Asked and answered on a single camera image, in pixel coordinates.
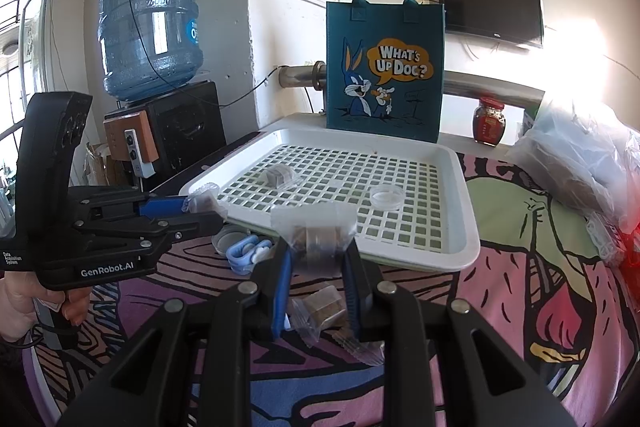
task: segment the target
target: large blue water jug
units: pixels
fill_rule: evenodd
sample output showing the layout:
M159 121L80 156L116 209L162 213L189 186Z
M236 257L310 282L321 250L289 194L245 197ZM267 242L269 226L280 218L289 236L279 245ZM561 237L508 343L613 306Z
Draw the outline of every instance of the large blue water jug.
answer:
M131 3L144 48L129 0L98 3L104 89L127 102L183 86L202 66L195 0L131 0Z

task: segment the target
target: jar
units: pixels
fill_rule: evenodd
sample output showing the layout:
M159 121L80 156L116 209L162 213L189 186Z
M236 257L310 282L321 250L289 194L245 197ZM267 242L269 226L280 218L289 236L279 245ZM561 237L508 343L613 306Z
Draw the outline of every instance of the jar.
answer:
M474 113L474 140L494 147L500 143L507 127L503 109L502 102L487 97L480 99Z

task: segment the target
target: handheld robotic device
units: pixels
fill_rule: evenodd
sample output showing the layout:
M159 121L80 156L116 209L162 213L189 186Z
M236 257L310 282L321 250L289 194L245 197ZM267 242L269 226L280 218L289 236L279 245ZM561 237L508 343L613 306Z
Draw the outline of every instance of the handheld robotic device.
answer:
M36 94L25 119L15 226L11 237L0 239L0 267L34 271L50 289L152 273L172 242L222 227L214 212L182 214L182 198L155 198L129 187L67 188L90 103L78 93ZM293 270L290 248L280 240L274 257L258 264L250 280L204 303L165 302L58 426L183 425L203 339L198 425L251 425L249 344L280 337ZM575 425L538 375L468 302L418 301L383 280L375 263L361 259L355 241L342 258L342 279L356 337L385 341L383 426L436 425L430 344L438 356L447 425ZM72 347L74 335L58 334L68 331L68 324L65 330L61 317L47 311L53 323L44 328L53 335L47 342Z

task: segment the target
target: teal tote bag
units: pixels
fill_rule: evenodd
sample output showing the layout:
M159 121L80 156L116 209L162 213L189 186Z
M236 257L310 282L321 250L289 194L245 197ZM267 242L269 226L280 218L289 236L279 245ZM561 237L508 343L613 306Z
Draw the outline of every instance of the teal tote bag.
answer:
M327 3L331 129L437 142L444 71L444 7Z

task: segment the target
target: tray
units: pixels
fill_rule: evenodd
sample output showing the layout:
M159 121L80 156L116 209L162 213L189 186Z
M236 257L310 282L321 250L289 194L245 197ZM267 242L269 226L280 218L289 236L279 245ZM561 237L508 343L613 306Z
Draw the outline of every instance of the tray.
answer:
M264 186L262 170L284 163L302 181L287 190ZM412 269L456 271L480 251L478 229L456 154L447 147L402 138L312 128L257 137L186 184L186 195L220 186L228 221L271 230L276 204L343 201L358 206L356 242L363 257ZM395 184L406 193L397 211L376 210L369 188Z

